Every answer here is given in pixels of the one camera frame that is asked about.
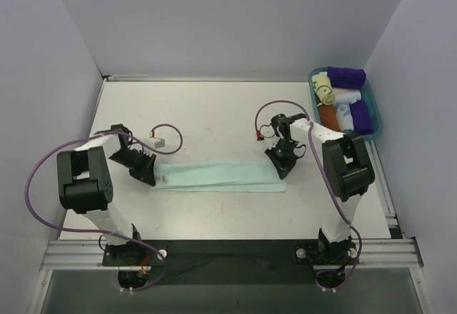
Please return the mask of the light mint towel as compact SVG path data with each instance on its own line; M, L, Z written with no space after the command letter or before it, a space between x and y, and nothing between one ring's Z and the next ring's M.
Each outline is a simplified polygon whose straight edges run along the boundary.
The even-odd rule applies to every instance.
M178 192L283 193L286 182L271 163L222 161L158 164L155 190Z

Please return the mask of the green and yellow patterned towel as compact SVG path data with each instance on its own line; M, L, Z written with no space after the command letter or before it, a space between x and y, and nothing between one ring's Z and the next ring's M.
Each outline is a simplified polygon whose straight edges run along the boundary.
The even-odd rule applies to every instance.
M311 77L314 93L323 105L332 106L336 97L331 86L330 78L326 74L316 74Z

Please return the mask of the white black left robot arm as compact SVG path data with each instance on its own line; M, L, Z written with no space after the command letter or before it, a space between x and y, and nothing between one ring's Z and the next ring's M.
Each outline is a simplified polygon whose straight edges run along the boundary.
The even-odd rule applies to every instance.
M113 203L114 185L109 172L111 160L125 167L130 177L156 185L156 155L131 148L131 132L122 124L99 131L96 138L56 156L59 200L66 210L89 219L106 237L105 251L128 265L144 258L145 248L134 240L141 236Z

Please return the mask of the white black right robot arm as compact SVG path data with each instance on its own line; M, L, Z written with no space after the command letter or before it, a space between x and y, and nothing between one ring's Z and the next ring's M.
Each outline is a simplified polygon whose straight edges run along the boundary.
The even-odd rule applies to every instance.
M353 218L362 196L375 181L371 159L362 136L333 131L304 114L271 119L273 137L265 140L265 154L283 180L300 158L296 149L310 148L335 207L327 215L316 254L331 264L342 256L341 242L349 241Z

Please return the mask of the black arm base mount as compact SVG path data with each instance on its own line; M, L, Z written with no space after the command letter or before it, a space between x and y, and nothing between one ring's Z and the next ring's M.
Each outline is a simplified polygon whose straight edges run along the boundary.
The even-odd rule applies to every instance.
M120 285L303 285L342 284L356 264L352 239L150 240L153 250L127 243L106 247L104 267L117 267Z

